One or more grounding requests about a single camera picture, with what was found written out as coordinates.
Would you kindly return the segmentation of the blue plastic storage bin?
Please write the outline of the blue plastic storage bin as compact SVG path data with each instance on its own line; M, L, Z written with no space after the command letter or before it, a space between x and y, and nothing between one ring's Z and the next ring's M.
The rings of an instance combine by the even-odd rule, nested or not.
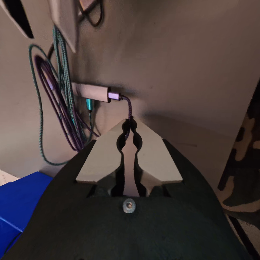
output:
M0 187L0 258L24 232L53 177L35 172Z

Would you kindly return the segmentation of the camouflage clothing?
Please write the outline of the camouflage clothing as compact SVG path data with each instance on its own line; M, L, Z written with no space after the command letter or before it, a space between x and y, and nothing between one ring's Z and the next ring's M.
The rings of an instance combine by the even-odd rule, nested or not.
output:
M260 81L233 144L217 188L225 210L259 211L260 169Z

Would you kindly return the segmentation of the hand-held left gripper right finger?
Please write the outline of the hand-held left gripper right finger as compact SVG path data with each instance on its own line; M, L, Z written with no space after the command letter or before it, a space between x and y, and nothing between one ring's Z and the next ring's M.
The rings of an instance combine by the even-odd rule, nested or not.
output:
M148 197L153 188L180 183L183 178L164 140L139 119L131 119L134 158L134 180L140 197Z

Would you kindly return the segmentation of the grey usb hub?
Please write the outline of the grey usb hub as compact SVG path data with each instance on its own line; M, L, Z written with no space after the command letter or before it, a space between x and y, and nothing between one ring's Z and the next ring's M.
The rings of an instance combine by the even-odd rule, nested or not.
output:
M73 94L75 96L80 96L82 98L93 99L101 102L111 102L111 99L108 97L108 93L110 92L111 87L76 82L72 82L71 86Z

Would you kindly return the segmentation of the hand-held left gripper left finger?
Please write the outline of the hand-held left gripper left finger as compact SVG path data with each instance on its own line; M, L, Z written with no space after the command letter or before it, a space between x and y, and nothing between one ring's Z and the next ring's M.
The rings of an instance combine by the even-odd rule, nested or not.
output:
M83 164L76 181L98 185L111 196L122 196L125 187L125 165L122 148L126 144L129 120L124 119L96 142Z

